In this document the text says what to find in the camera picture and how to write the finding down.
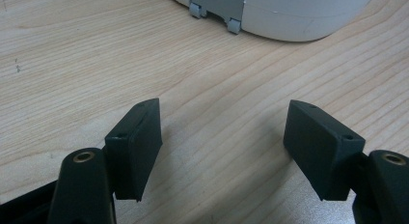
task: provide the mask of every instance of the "wooden table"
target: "wooden table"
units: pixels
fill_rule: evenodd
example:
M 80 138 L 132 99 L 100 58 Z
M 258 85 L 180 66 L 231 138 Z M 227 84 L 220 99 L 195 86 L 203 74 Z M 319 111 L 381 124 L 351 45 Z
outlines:
M 354 223 L 320 202 L 282 140 L 291 99 L 409 155 L 409 0 L 372 0 L 317 42 L 228 33 L 173 0 L 0 0 L 0 203 L 103 146 L 137 102 L 160 98 L 160 150 L 119 223 Z

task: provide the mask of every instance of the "white plastic object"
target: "white plastic object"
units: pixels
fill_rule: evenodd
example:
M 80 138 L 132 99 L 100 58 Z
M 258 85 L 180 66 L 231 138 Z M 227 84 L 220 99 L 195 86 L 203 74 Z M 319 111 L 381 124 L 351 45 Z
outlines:
M 241 29 L 266 38 L 305 42 L 351 21 L 370 0 L 244 0 Z M 189 0 L 178 0 L 189 6 Z

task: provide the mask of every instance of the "gray plastic panel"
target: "gray plastic panel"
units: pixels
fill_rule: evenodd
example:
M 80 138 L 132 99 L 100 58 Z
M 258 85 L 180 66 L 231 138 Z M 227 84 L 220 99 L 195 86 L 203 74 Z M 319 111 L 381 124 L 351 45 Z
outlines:
M 190 0 L 191 3 L 201 7 L 201 13 L 207 11 L 217 14 L 225 19 L 226 23 L 232 19 L 241 21 L 244 0 Z

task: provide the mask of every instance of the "table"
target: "table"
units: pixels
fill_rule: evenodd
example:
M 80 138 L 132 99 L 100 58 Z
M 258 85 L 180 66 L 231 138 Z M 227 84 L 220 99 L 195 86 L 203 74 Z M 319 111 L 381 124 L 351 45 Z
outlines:
M 173 0 L 0 0 L 0 203 L 103 146 L 160 98 L 164 145 L 119 223 L 354 223 L 320 202 L 283 147 L 291 99 L 409 155 L 409 0 L 372 0 L 316 42 L 233 35 Z

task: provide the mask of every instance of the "wood grain surface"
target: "wood grain surface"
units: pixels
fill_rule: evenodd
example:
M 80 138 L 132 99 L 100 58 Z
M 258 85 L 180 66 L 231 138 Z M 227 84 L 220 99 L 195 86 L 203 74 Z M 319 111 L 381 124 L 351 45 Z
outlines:
M 160 98 L 164 145 L 119 223 L 354 223 L 321 202 L 282 140 L 291 99 L 409 155 L 409 0 L 372 0 L 339 32 L 290 43 L 232 35 L 173 0 L 0 0 L 0 203 L 103 146 Z

